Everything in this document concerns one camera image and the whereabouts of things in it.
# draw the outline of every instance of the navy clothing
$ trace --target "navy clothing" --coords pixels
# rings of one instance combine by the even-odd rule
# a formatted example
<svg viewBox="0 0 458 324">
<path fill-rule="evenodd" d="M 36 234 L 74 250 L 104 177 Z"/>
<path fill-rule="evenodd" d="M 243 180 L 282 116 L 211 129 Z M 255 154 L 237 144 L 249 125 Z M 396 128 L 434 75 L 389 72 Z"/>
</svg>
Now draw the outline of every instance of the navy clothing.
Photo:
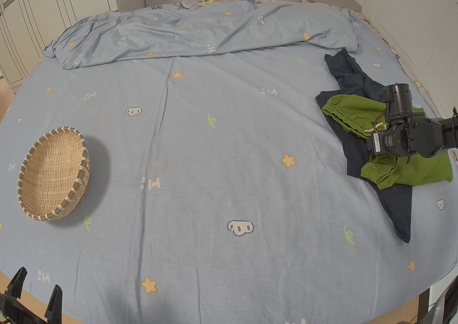
<svg viewBox="0 0 458 324">
<path fill-rule="evenodd" d="M 324 56 L 329 71 L 336 78 L 340 90 L 321 92 L 317 97 L 320 108 L 338 94 L 356 94 L 365 98 L 380 101 L 382 84 L 367 76 L 345 48 L 335 56 Z M 366 140 L 354 133 L 345 132 L 332 117 L 324 115 L 336 136 L 342 142 L 343 153 L 347 158 L 347 175 L 365 180 L 375 190 L 386 214 L 391 218 L 396 235 L 405 242 L 410 241 L 410 223 L 412 214 L 412 186 L 394 184 L 380 190 L 377 185 L 361 176 L 361 168 L 369 162 L 370 152 Z"/>
</svg>

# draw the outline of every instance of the basket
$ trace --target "basket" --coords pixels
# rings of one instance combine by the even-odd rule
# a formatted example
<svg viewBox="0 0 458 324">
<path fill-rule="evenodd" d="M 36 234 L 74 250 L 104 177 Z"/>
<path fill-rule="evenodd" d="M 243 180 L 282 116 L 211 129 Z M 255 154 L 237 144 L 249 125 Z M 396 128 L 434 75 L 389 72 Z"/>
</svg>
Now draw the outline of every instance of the basket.
<svg viewBox="0 0 458 324">
<path fill-rule="evenodd" d="M 67 216 L 86 191 L 89 167 L 86 141 L 77 129 L 61 127 L 44 134 L 19 171 L 17 195 L 22 210 L 38 221 Z"/>
</svg>

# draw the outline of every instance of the clothing pile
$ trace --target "clothing pile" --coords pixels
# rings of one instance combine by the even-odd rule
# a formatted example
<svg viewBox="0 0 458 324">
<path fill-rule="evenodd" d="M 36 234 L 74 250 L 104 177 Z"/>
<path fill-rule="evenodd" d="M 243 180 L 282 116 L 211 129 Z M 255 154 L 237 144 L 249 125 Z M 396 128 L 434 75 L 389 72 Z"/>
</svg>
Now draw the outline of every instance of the clothing pile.
<svg viewBox="0 0 458 324">
<path fill-rule="evenodd" d="M 448 154 L 428 159 L 414 155 L 408 164 L 407 157 L 389 154 L 376 157 L 370 153 L 366 139 L 370 138 L 374 121 L 385 109 L 385 104 L 380 102 L 384 86 L 367 76 L 345 48 L 335 56 L 326 54 L 324 59 L 340 90 L 321 92 L 316 100 L 342 142 L 347 175 L 370 184 L 398 237 L 409 242 L 412 186 L 451 181 L 453 173 Z"/>
</svg>

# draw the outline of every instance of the green clothing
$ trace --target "green clothing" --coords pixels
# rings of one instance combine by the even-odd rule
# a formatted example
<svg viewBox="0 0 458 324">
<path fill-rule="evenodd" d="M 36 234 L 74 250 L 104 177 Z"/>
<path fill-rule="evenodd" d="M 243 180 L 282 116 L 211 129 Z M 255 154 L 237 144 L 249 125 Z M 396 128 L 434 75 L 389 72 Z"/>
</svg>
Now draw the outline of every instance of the green clothing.
<svg viewBox="0 0 458 324">
<path fill-rule="evenodd" d="M 345 131 L 359 137 L 369 138 L 375 119 L 385 110 L 385 104 L 359 95 L 340 94 L 330 98 L 322 111 L 338 122 Z M 452 181 L 452 165 L 448 153 L 431 158 L 413 155 L 407 164 L 407 157 L 396 158 L 389 154 L 375 157 L 361 169 L 361 176 L 373 181 L 381 190 L 391 187 L 394 183 L 421 185 L 441 180 Z"/>
</svg>

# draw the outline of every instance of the white label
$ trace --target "white label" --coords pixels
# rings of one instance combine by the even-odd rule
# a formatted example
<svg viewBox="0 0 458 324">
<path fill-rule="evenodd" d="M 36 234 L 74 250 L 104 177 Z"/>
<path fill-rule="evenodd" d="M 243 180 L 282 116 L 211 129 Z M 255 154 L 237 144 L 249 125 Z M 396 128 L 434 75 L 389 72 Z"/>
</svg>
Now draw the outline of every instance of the white label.
<svg viewBox="0 0 458 324">
<path fill-rule="evenodd" d="M 375 144 L 375 152 L 380 152 L 380 141 L 378 139 L 378 133 L 374 133 L 374 144 Z"/>
</svg>

